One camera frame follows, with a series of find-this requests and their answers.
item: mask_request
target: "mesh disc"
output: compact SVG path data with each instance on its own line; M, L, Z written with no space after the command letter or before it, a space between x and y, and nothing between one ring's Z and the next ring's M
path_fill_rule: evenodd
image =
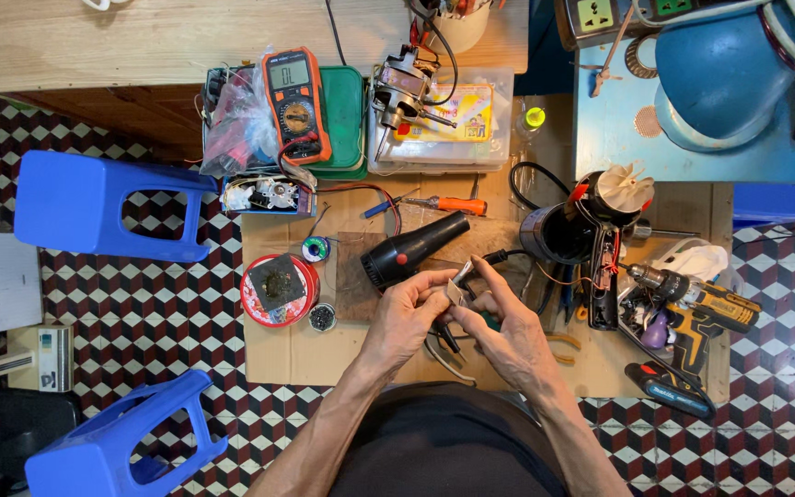
M634 129L643 138L655 138L662 133L662 125L658 124L654 105L647 105L637 112L634 116Z

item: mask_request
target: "black hair dryer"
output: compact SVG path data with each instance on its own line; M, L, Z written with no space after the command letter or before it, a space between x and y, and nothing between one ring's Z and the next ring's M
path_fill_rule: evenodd
M392 236L360 256L360 264L380 291L413 276L422 261L471 229L462 212L453 212L417 230Z

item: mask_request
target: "orange multimeter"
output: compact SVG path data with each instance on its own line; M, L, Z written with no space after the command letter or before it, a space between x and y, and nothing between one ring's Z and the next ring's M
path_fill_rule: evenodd
M302 141L284 153L290 164L309 164L330 158L333 152L324 124L323 91L318 60L306 47L269 54L262 60L262 78L278 142Z

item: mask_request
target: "checkered floor tile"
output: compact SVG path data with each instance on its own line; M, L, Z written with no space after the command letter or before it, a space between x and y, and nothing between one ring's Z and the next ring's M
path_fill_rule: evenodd
M60 150L149 160L125 137L0 99L0 212L13 221L19 158ZM205 199L197 264L40 250L45 319L74 324L75 391L93 416L140 383L208 372L202 395L226 453L175 495L241 495L311 417L327 387L259 385L244 377L238 301L240 218ZM170 238L182 230L184 199L138 192L125 206L132 231ZM621 476L637 494L795 495L795 225L735 233L732 263L744 295L762 303L756 329L732 337L731 400L713 423L652 401L579 399L579 407ZM141 441L136 454L179 464L194 436L176 413Z

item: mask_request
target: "black shirt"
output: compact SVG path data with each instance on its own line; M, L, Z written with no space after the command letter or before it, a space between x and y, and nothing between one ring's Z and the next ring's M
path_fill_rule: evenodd
M566 495L554 450L519 407L453 381L370 406L330 489L358 495Z

